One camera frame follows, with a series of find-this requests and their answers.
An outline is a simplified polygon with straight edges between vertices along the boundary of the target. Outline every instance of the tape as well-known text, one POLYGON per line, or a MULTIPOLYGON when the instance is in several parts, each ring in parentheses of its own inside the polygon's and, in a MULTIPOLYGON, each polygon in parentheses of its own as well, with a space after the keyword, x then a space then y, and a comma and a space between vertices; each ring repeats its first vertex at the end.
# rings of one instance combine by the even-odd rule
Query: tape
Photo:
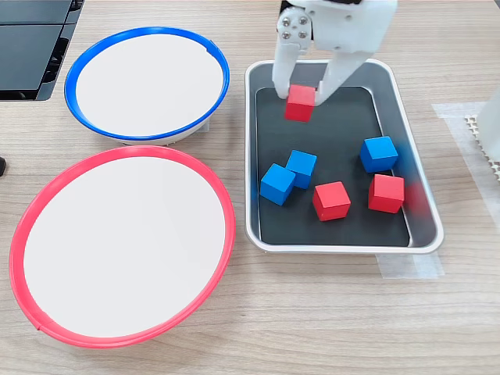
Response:
POLYGON ((488 155, 488 162, 500 162, 500 88, 493 94, 483 110, 474 117, 477 129, 476 137, 484 154, 488 155))
POLYGON ((210 120, 205 122, 202 127, 200 127, 196 133, 207 133, 210 130, 210 120))
POLYGON ((486 102, 433 105, 445 120, 495 225, 500 229, 500 163, 494 162, 481 149, 476 115, 486 102))
POLYGON ((384 279, 438 279, 445 275, 438 252, 429 255, 377 255, 384 279))

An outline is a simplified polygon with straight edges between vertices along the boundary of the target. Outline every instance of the blue cube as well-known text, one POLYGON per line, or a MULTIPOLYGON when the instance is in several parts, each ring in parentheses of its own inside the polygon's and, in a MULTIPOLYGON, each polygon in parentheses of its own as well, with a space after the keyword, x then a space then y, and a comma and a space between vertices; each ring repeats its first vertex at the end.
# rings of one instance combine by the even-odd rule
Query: blue cube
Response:
POLYGON ((398 152, 390 137, 378 137, 362 143, 359 157, 366 172, 376 173, 391 170, 398 160, 398 152))
POLYGON ((295 173, 294 185, 297 188, 307 189, 309 187, 317 159, 316 155, 306 154, 302 151, 293 150, 291 152, 287 170, 295 173))
POLYGON ((295 173, 273 164, 260 181, 260 194, 277 205, 283 205, 294 187, 295 173))

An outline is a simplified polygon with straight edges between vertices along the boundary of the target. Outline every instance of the red rim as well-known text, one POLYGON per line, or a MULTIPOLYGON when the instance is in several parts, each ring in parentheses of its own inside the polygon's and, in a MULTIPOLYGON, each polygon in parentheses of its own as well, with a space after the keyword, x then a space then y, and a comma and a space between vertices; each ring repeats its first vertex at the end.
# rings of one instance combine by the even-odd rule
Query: red rim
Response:
POLYGON ((227 264, 229 263, 229 258, 234 246, 235 231, 234 209, 229 193, 218 176, 205 164, 188 154, 171 148, 159 146, 129 146, 117 148, 91 156, 90 158, 71 166, 68 170, 64 171, 52 180, 35 197, 21 218, 12 239, 9 258, 10 282, 16 300, 30 322, 32 322, 35 328, 45 332, 57 340, 84 348, 119 348, 137 344, 138 342, 154 338, 155 336, 158 336, 159 334, 162 334, 170 328, 176 326, 190 316, 209 297, 222 278, 227 264), (31 296, 24 276, 24 249, 26 247, 28 235, 45 206, 71 181, 102 164, 117 159, 138 156, 168 159, 184 164, 199 173, 212 186, 220 200, 226 221, 226 237, 219 264, 217 265, 212 278, 209 280, 202 292, 181 312, 162 324, 136 334, 121 337, 90 337, 75 334, 74 332, 63 328, 54 322, 40 309, 31 296))

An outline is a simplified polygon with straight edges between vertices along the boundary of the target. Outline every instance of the tray rim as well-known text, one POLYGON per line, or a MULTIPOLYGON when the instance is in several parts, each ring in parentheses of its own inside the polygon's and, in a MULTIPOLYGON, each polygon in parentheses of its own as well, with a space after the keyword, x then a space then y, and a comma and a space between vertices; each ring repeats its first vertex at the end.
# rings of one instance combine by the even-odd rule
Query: tray rim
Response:
MULTIPOLYGON (((364 63, 372 63, 380 66, 387 71, 387 74, 391 78, 391 84, 394 88, 395 98, 398 103, 398 107, 401 111, 402 120, 405 126, 406 133, 408 135, 408 141, 412 153, 415 157, 416 168, 422 181, 423 190, 427 196, 429 202, 430 212, 433 221, 436 226, 436 235, 434 239, 426 246, 423 247, 400 247, 400 246, 351 246, 351 245, 271 245, 262 241, 260 238, 255 236, 252 230, 252 218, 251 218, 251 207, 250 203, 252 201, 251 197, 251 181, 250 181, 250 160, 252 156, 252 150, 250 145, 250 74, 254 69, 259 66, 273 64, 274 60, 263 60, 254 62, 250 65, 245 72, 245 232, 248 239, 256 247, 262 249, 264 252, 271 253, 288 253, 288 254, 395 254, 395 255, 424 255, 430 254, 438 250, 445 239, 445 230, 443 228, 443 223, 441 222, 441 217, 438 212, 432 190, 427 181, 425 173, 423 171, 423 165, 420 160, 420 155, 416 148, 415 139, 413 138, 413 133, 409 126, 408 117, 406 116, 405 107, 402 102, 401 95, 399 93, 399 88, 396 83, 395 75, 389 67, 389 65, 376 59, 367 59, 364 63)), ((328 63, 327 59, 310 59, 310 60, 299 60, 297 63, 300 64, 325 64, 328 63)))

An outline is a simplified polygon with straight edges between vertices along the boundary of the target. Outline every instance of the red cube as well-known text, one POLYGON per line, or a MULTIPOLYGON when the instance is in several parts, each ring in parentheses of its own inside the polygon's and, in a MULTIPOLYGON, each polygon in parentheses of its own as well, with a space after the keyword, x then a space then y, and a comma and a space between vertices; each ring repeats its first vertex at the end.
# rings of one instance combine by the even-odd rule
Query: red cube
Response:
POLYGON ((368 208, 396 213, 405 201, 405 179, 376 174, 370 185, 368 208))
POLYGON ((340 181, 316 186, 312 203, 321 221, 346 217, 351 207, 351 200, 340 181))
POLYGON ((315 96, 316 89, 314 87, 292 84, 288 92, 284 118, 307 123, 313 114, 315 96))

